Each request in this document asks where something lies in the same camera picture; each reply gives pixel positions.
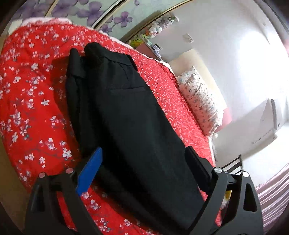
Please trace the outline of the floral white pillow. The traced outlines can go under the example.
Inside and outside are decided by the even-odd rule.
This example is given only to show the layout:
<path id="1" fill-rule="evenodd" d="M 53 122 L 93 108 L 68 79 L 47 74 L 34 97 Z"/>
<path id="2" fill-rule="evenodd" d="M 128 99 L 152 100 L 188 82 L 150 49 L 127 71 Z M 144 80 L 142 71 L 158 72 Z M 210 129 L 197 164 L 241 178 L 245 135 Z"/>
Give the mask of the floral white pillow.
<path id="1" fill-rule="evenodd" d="M 178 90 L 186 100 L 204 135 L 212 136 L 222 125 L 224 108 L 205 80 L 192 66 L 176 77 Z"/>

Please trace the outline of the pink bedside table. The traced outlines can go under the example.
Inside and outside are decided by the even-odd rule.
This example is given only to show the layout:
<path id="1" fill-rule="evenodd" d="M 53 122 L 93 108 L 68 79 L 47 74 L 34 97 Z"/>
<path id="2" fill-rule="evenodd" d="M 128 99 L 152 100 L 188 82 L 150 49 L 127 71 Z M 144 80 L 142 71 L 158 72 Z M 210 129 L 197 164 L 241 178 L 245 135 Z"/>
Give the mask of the pink bedside table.
<path id="1" fill-rule="evenodd" d="M 147 57 L 156 59 L 158 61 L 163 61 L 160 51 L 163 48 L 158 44 L 152 44 L 150 41 L 144 40 L 142 44 L 136 47 L 136 50 Z"/>

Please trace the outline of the black pants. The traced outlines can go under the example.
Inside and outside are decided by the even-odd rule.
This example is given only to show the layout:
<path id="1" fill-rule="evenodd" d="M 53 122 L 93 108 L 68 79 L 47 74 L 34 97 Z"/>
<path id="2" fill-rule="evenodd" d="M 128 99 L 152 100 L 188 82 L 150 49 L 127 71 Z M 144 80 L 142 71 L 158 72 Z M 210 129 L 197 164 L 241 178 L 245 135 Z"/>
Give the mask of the black pants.
<path id="1" fill-rule="evenodd" d="M 98 43 L 69 53 L 66 99 L 81 156 L 102 149 L 98 186 L 164 234 L 185 234 L 203 206 L 185 146 L 132 57 Z"/>

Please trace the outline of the black wooden chair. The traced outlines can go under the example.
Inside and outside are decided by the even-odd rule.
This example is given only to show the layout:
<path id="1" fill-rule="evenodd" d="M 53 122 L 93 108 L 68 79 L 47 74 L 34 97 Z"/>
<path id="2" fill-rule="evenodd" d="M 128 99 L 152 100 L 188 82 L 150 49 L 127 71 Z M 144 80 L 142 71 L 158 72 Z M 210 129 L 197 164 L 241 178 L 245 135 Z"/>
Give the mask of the black wooden chair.
<path id="1" fill-rule="evenodd" d="M 240 175 L 243 172 L 243 162 L 241 154 L 239 154 L 236 159 L 223 166 L 222 170 L 232 175 Z"/>

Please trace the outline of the red floral bedspread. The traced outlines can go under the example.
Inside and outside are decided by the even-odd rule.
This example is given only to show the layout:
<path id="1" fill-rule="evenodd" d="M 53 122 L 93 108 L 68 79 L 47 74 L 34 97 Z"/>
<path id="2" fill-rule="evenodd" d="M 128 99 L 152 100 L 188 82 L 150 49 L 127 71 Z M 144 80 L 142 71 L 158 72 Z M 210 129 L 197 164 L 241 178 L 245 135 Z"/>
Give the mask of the red floral bedspread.
<path id="1" fill-rule="evenodd" d="M 84 26 L 37 21 L 13 32 L 1 53 L 1 137 L 26 189 L 32 189 L 40 172 L 55 175 L 80 159 L 67 112 L 65 73 L 70 49 L 83 52 L 91 42 L 131 55 L 177 135 L 201 157 L 213 161 L 208 138 L 168 64 Z"/>

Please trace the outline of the beige headboard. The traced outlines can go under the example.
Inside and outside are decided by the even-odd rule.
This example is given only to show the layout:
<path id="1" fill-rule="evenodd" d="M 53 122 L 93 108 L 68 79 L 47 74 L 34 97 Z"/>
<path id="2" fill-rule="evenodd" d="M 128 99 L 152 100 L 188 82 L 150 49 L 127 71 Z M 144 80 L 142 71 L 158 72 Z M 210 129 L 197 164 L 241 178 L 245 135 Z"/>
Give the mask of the beige headboard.
<path id="1" fill-rule="evenodd" d="M 211 93 L 213 101 L 215 101 L 220 106 L 221 110 L 227 109 L 227 104 L 225 102 L 224 96 L 221 93 L 221 90 L 217 86 L 215 79 L 211 75 L 209 69 L 206 67 L 201 56 L 195 49 L 190 49 L 182 53 L 178 58 L 170 61 L 169 65 L 176 77 L 191 67 L 195 67 L 197 72 L 203 78 L 208 91 Z"/>

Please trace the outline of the stuffed toy stack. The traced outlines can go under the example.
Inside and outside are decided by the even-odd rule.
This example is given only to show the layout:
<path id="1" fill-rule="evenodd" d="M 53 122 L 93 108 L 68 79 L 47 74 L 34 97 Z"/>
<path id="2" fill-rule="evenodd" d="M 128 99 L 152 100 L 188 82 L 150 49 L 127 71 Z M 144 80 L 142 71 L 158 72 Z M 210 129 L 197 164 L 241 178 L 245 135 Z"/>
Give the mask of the stuffed toy stack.
<path id="1" fill-rule="evenodd" d="M 151 39 L 159 35 L 162 31 L 173 25 L 175 22 L 179 22 L 179 18 L 173 13 L 161 16 L 141 29 L 132 39 L 128 41 L 128 44 L 132 48 L 137 48 L 143 43 L 151 44 Z"/>

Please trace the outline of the purple flower wardrobe door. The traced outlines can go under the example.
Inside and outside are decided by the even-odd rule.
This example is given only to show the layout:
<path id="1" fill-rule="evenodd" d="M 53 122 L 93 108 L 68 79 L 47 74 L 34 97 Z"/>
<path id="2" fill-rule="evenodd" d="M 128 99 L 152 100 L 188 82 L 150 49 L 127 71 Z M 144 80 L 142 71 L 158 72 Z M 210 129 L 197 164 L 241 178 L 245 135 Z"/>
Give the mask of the purple flower wardrobe door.
<path id="1" fill-rule="evenodd" d="M 186 1 L 25 1 L 9 23 L 35 17 L 67 18 L 127 41 L 146 23 L 183 4 Z"/>

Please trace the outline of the white air conditioner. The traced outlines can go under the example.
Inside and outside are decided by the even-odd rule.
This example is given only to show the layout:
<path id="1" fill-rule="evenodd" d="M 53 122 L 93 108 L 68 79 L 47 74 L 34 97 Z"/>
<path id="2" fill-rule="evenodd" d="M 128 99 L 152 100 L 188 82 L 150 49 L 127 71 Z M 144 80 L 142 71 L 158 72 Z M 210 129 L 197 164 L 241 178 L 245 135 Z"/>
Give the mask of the white air conditioner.
<path id="1" fill-rule="evenodd" d="M 273 136 L 281 125 L 282 113 L 274 99 L 268 99 L 254 133 L 252 144 L 256 146 Z"/>

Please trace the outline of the white wall switch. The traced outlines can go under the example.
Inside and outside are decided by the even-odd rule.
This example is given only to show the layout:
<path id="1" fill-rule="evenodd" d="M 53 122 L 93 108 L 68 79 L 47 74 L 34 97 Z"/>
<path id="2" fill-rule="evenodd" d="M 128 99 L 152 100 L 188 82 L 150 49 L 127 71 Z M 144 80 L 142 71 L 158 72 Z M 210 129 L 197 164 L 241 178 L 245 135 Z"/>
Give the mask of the white wall switch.
<path id="1" fill-rule="evenodd" d="M 188 33 L 186 33 L 186 34 L 183 35 L 183 39 L 184 39 L 187 43 L 192 43 L 192 42 L 194 42 L 194 39 L 193 39 Z"/>

